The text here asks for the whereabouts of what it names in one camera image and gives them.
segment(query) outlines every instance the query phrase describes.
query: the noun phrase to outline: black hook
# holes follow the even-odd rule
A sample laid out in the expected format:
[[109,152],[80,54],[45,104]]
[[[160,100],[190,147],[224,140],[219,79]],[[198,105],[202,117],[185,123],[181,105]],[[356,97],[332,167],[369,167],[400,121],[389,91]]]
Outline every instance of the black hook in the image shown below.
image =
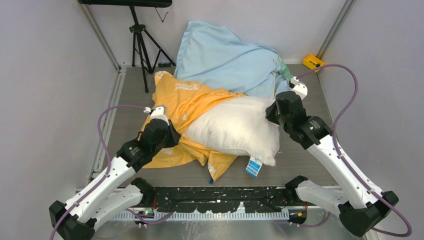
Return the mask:
[[164,16],[164,17],[163,17],[163,19],[162,19],[161,15],[160,15],[160,14],[159,14],[159,12],[158,12],[158,8],[157,8],[157,7],[155,7],[154,9],[156,10],[156,13],[157,13],[157,15],[159,16],[159,18],[160,18],[160,20],[162,21],[162,23],[163,23],[163,22],[165,22],[165,18],[167,17],[168,11],[165,13],[165,16]]

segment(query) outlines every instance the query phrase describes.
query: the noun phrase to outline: tripod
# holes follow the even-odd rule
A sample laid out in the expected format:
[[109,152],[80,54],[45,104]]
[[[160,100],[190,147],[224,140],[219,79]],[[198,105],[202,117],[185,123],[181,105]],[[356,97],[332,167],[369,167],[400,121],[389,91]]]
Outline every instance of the tripod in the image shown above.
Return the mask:
[[[139,24],[139,21],[137,19],[136,10],[134,9],[134,6],[130,6],[129,9],[131,10],[132,19],[134,19],[134,25],[129,27],[129,31],[132,33],[132,66],[134,67],[134,61],[136,52],[140,56],[141,61],[141,68],[143,72],[143,80],[144,80],[144,91],[146,93],[149,92],[149,88],[147,86],[147,79],[146,79],[146,71],[149,74],[153,74],[155,71],[156,64],[158,63],[159,55],[163,53],[165,57],[169,60],[169,62],[175,66],[175,63],[171,60],[171,58],[166,54],[166,52],[161,48],[161,46],[155,41],[155,39],[150,35],[150,33],[146,29],[146,25]],[[157,52],[156,60],[154,61],[153,67],[150,64],[149,56],[147,55],[146,51],[146,45],[143,39],[142,32],[145,32],[146,35],[151,39],[151,41],[156,45],[157,48],[159,48],[159,51]]]

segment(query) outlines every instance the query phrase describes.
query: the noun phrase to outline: gray wall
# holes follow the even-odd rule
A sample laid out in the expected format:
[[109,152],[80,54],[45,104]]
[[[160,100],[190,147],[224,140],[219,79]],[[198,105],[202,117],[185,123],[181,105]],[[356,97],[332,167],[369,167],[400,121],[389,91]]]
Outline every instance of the gray wall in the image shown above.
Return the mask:
[[[323,58],[351,67],[359,79],[357,99],[340,121],[341,144],[375,183],[399,196],[417,240],[424,236],[423,9],[422,0],[359,0]],[[319,77],[335,117],[353,81],[341,69]],[[379,226],[406,231],[394,213]]]
[[0,238],[46,240],[85,186],[116,77],[75,0],[0,7]]
[[[330,30],[344,0],[174,0],[158,8],[161,22],[152,7],[136,7],[140,24],[146,24],[162,48],[175,61],[181,38],[190,20],[200,20],[231,29],[246,44],[275,48],[286,63],[300,63],[307,54],[316,54]],[[119,64],[131,64],[134,24],[126,6],[91,5]],[[146,41],[150,61],[158,49]]]

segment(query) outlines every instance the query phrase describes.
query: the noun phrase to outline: care label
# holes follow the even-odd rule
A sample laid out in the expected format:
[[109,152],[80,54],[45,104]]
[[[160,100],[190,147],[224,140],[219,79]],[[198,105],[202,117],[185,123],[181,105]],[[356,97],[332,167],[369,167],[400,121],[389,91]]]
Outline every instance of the care label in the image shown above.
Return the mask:
[[246,167],[246,173],[257,178],[259,170],[261,170],[261,167],[262,167],[262,162],[259,161],[259,159],[257,159],[256,157],[251,156],[249,159],[249,164]]

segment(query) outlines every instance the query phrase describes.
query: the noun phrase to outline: yellow device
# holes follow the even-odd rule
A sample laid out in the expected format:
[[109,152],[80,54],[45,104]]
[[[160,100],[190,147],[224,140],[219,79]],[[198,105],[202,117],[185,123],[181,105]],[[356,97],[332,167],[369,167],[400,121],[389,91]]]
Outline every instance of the yellow device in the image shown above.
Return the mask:
[[322,66],[326,64],[325,62],[319,60],[316,56],[309,54],[303,59],[303,65],[310,69],[318,68],[319,66]]

